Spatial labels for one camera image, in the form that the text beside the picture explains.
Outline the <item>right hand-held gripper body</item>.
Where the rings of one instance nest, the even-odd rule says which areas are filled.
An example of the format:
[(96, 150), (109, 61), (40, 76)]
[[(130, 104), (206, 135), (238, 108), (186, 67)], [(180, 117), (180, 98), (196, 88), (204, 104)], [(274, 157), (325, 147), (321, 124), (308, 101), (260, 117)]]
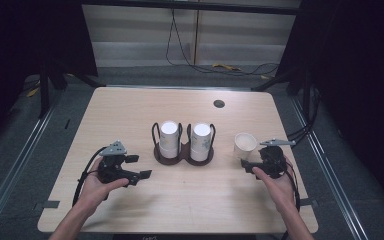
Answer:
[(277, 179), (287, 173), (291, 167), (283, 153), (283, 145), (294, 145), (294, 141), (272, 139), (261, 142), (262, 148), (259, 150), (261, 163), (257, 167), (263, 170), (272, 179)]

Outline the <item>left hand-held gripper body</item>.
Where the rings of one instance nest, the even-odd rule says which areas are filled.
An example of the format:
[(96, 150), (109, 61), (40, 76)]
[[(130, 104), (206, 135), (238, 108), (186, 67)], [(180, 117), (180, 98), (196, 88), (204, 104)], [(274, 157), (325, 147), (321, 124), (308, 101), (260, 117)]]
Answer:
[(98, 165), (98, 178), (102, 183), (114, 182), (118, 179), (127, 179), (122, 163), (127, 157), (127, 150), (120, 140), (116, 140), (100, 151), (102, 157)]

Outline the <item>single white paper cup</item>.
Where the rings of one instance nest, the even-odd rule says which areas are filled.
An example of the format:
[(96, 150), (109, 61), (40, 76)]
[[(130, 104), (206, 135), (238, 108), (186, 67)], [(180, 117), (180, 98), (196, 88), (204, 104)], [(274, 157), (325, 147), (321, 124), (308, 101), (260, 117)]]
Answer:
[(238, 133), (234, 139), (234, 156), (238, 160), (246, 160), (257, 147), (257, 141), (249, 133)]

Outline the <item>stack of white paper cups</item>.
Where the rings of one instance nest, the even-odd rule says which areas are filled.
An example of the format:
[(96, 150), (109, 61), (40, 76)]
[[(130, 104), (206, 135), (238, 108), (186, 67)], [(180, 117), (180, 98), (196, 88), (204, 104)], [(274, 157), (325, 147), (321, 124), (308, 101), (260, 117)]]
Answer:
[(210, 151), (212, 130), (207, 123), (197, 123), (191, 133), (190, 157), (198, 162), (205, 161)]
[(179, 153), (179, 125), (174, 121), (165, 121), (160, 128), (159, 149), (163, 157), (175, 158)]

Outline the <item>dark brown double cup holder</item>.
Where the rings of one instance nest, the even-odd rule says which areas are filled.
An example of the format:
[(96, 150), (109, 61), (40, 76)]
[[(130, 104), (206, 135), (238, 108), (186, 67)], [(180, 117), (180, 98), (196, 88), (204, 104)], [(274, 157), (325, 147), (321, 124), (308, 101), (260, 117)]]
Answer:
[(186, 133), (187, 133), (188, 141), (185, 144), (183, 144), (181, 142), (181, 136), (183, 133), (182, 124), (181, 123), (177, 123), (177, 124), (179, 125), (179, 128), (180, 128), (180, 133), (179, 133), (179, 147), (180, 147), (180, 149), (179, 149), (178, 155), (175, 158), (171, 158), (171, 159), (163, 157), (162, 154), (160, 153), (160, 149), (159, 149), (160, 128), (159, 128), (158, 123), (153, 124), (151, 133), (152, 133), (152, 138), (153, 138), (153, 143), (154, 143), (154, 157), (155, 157), (155, 159), (163, 165), (175, 165), (175, 164), (179, 163), (181, 160), (186, 160), (189, 164), (194, 165), (194, 166), (204, 166), (204, 165), (207, 165), (208, 163), (210, 163), (212, 158), (213, 158), (213, 155), (214, 155), (213, 143), (214, 143), (214, 138), (215, 138), (215, 134), (216, 134), (215, 126), (213, 124), (209, 124), (211, 127), (211, 130), (212, 130), (212, 134), (211, 134), (211, 143), (210, 143), (210, 151), (208, 154), (208, 158), (205, 161), (198, 162), (198, 161), (193, 160), (190, 157), (191, 133), (192, 133), (193, 127), (197, 123), (194, 126), (192, 126), (191, 124), (189, 124), (187, 126)]

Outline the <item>person's right hand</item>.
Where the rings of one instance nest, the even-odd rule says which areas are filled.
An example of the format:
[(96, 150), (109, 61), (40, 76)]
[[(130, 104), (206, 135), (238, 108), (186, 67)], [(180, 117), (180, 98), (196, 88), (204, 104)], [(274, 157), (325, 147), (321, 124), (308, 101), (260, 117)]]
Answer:
[(293, 169), (289, 164), (287, 172), (277, 179), (272, 179), (258, 167), (253, 167), (252, 172), (263, 181), (277, 211), (282, 216), (292, 216), (298, 213), (294, 196)]

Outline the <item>person's left hand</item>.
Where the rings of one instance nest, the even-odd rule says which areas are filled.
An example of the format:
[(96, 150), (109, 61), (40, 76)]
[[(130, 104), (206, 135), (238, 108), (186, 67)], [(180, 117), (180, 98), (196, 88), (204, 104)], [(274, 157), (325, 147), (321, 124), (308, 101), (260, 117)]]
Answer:
[(102, 160), (103, 158), (100, 157), (93, 163), (91, 171), (86, 176), (78, 201), (74, 205), (74, 209), (82, 216), (90, 217), (112, 190), (124, 187), (129, 183), (126, 178), (102, 183), (97, 173)]

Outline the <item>black metal stand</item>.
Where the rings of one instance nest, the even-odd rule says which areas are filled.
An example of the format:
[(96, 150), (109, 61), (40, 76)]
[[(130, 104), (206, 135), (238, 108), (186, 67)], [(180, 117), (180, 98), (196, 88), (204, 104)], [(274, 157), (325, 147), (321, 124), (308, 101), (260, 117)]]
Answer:
[(289, 96), (297, 96), (302, 92), (302, 113), (307, 121), (310, 120), (310, 72), (304, 67), (293, 67), (285, 73), (277, 74), (268, 82), (253, 87), (254, 92), (263, 92), (275, 84), (288, 82), (286, 92)]
[(99, 88), (105, 87), (105, 84), (98, 83), (95, 80), (87, 77), (85, 74), (81, 74), (74, 68), (64, 65), (62, 63), (47, 63), (44, 62), (40, 65), (39, 73), (39, 87), (40, 87), (40, 100), (41, 109), (39, 118), (43, 118), (50, 109), (50, 98), (49, 98), (49, 83), (52, 83), (54, 88), (57, 90), (64, 90), (68, 83), (64, 77), (65, 74), (71, 74), (80, 81), (86, 83), (90, 87)]

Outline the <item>dark curtain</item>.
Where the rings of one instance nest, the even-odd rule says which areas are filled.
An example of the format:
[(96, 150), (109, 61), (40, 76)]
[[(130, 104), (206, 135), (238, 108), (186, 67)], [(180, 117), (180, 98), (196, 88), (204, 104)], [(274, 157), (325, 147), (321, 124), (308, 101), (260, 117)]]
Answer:
[(0, 0), (0, 129), (42, 64), (58, 88), (64, 73), (97, 74), (81, 0)]
[(384, 0), (301, 0), (278, 69), (310, 80), (384, 190)]

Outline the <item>black overhead bar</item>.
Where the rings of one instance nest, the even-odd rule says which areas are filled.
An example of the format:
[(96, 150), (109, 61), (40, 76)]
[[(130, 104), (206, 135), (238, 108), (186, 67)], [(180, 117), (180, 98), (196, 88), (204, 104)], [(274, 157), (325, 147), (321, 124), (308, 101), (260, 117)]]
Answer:
[(300, 15), (303, 11), (292, 7), (254, 6), (225, 3), (205, 3), (172, 0), (79, 0), (84, 5), (120, 6), (158, 9), (181, 9), (216, 12), (237, 12), (274, 15)]

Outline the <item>metal floor rail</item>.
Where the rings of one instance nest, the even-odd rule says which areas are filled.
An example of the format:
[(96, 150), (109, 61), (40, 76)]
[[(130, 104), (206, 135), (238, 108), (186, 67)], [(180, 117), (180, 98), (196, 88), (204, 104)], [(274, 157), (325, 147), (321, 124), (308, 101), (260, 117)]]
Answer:
[(51, 106), (43, 116), (37, 121), (29, 138), (25, 142), (22, 150), (18, 154), (15, 162), (12, 164), (9, 172), (5, 176), (3, 182), (0, 185), (0, 214), (9, 199), (11, 192), (18, 182), (25, 166), (27, 165), (30, 156), (36, 148), (37, 143), (41, 139), (49, 120), (54, 113), (54, 106)]
[(327, 180), (334, 199), (338, 204), (354, 240), (369, 240), (357, 213), (355, 212), (348, 196), (339, 182), (339, 179), (325, 153), (324, 148), (322, 147), (321, 142), (318, 139), (317, 134), (314, 130), (307, 130), (305, 137), (313, 150), (323, 175)]

